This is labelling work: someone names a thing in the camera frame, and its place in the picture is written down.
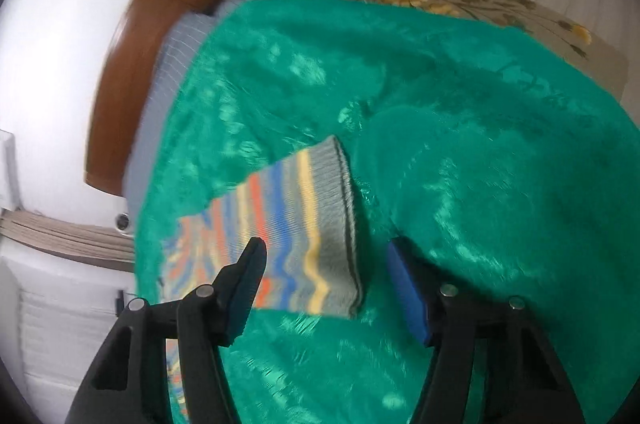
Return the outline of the striped knit sweater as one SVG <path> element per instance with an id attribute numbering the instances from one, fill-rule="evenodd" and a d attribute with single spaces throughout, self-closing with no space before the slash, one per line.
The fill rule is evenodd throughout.
<path id="1" fill-rule="evenodd" d="M 235 262 L 252 236 L 267 267 L 239 345 L 222 351 L 245 423 L 351 423 L 340 339 L 361 300 L 350 176 L 334 136 L 252 173 L 163 244 L 162 300 Z"/>

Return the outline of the grey striped bed sheet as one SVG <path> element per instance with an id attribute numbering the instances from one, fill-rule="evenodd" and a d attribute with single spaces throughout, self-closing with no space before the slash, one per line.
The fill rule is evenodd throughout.
<path id="1" fill-rule="evenodd" d="M 235 8 L 237 2 L 227 0 L 211 14 L 188 12 L 181 16 L 163 37 L 152 69 L 152 80 L 140 122 L 134 133 L 122 178 L 122 194 L 127 213 L 134 224 L 140 213 L 146 189 L 151 181 L 166 116 L 186 77 L 196 53 L 213 30 Z"/>

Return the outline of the brown wooden headboard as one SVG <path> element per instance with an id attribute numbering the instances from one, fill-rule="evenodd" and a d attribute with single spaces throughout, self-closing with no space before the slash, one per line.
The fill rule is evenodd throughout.
<path id="1" fill-rule="evenodd" d="M 85 183 L 122 195 L 126 165 L 165 35 L 188 12 L 211 12 L 222 0 L 130 0 L 114 32 L 94 98 Z"/>

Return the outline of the green plush blanket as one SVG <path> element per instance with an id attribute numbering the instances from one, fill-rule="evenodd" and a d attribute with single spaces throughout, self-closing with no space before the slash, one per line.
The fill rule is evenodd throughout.
<path id="1" fill-rule="evenodd" d="M 386 266 L 395 236 L 544 326 L 589 423 L 639 376 L 639 131 L 515 28 L 354 0 L 248 0 L 193 58 L 136 233 L 161 302 L 163 244 L 252 173 L 334 136 L 350 176 L 361 300 L 340 339 L 352 423 L 405 423 L 432 352 Z"/>

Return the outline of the floral beige rug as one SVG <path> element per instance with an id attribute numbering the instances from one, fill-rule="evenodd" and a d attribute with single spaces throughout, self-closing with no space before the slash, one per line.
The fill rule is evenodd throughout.
<path id="1" fill-rule="evenodd" d="M 430 14 L 517 28 L 591 77 L 616 100 L 628 82 L 628 59 L 585 26 L 532 0 L 363 0 Z"/>

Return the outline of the beige curtain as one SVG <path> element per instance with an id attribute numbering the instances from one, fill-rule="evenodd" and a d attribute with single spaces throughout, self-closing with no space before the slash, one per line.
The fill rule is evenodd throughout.
<path id="1" fill-rule="evenodd" d="M 72 262 L 134 271 L 134 244 L 115 229 L 62 222 L 26 210 L 4 210 L 1 235 L 16 243 Z"/>

